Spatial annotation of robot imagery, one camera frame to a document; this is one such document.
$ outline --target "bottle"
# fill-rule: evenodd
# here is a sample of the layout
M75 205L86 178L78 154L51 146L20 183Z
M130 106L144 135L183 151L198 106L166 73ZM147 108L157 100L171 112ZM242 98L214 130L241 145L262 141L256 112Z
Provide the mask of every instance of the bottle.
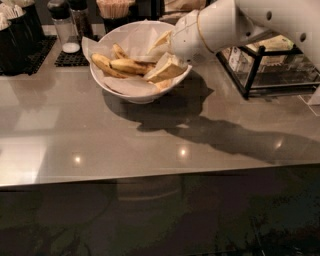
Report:
M93 39L93 30L89 21L89 10L86 0L68 0L68 2L79 39L81 40L83 36Z
M57 35L61 43L62 51L74 53L80 50L77 33L69 12L69 5L65 0L50 0L47 5Z

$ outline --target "white robotic arm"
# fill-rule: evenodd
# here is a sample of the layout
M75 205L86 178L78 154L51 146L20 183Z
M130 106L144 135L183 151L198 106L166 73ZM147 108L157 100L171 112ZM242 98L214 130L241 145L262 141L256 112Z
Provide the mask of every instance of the white robotic arm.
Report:
M292 40L320 70L319 0L218 0L181 18L170 40L175 55L201 65L224 48L276 34ZM318 97L313 101L320 104Z

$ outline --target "counter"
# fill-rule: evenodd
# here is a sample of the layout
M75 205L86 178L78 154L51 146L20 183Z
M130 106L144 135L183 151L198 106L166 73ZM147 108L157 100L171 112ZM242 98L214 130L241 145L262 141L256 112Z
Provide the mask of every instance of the counter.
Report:
M36 74L0 77L2 186L320 162L320 119L299 95L244 100L216 59L135 105L89 67L56 67L59 53L57 41Z

